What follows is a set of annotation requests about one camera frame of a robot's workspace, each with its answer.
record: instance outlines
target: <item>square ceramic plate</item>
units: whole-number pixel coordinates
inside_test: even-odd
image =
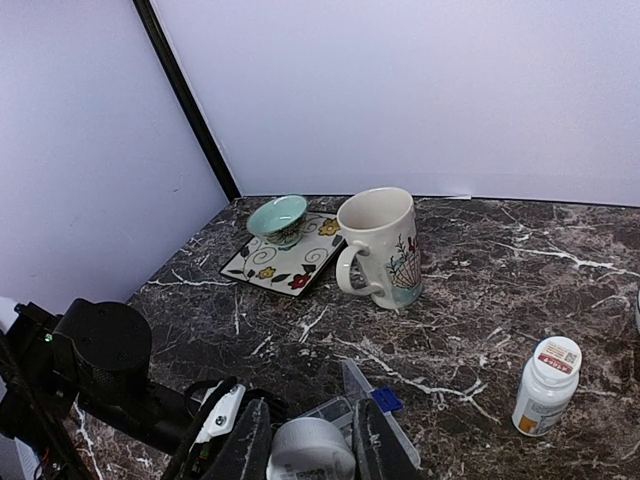
[[[345,244],[333,213],[308,212],[302,238],[277,247],[253,237],[222,267],[227,278],[298,297]]]

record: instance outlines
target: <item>red label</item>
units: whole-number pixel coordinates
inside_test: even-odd
[[[540,356],[538,357],[538,360],[540,360],[543,363],[546,363],[547,365],[555,368],[556,370],[560,370],[562,373],[569,374],[573,371],[573,367],[571,367],[569,364],[564,363],[558,360],[557,358],[551,357],[545,353],[541,353]]]

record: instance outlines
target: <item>white wall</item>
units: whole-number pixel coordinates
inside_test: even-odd
[[[245,194],[640,205],[636,0],[155,0]]]
[[[0,2],[0,295],[124,300],[225,204],[131,1]]]

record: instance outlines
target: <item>marble countertop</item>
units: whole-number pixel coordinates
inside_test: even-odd
[[[221,277],[263,201],[235,201],[131,299],[153,329],[151,378],[181,390],[233,374],[298,414],[341,393],[350,357],[404,401],[425,479],[640,478],[640,210],[417,199],[425,289],[396,312],[342,293],[333,268],[299,299]],[[552,335],[582,348],[580,386],[561,424],[531,439],[510,416],[524,363]],[[157,478],[166,465],[88,415],[76,422],[96,477]]]

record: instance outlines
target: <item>white pill bottle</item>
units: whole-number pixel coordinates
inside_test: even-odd
[[[578,388],[582,352],[573,340],[550,337],[536,347],[522,372],[511,420],[524,435],[539,437],[558,423]]]

